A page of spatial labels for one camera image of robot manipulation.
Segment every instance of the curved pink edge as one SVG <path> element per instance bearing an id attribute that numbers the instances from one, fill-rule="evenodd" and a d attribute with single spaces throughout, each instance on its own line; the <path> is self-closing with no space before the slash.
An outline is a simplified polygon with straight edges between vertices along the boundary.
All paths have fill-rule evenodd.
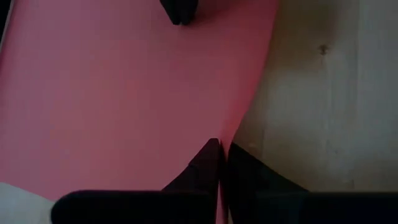
<path id="1" fill-rule="evenodd" d="M 0 182 L 56 200 L 157 190 L 209 138 L 228 149 L 262 73 L 277 0 L 18 0 L 0 65 Z"/>

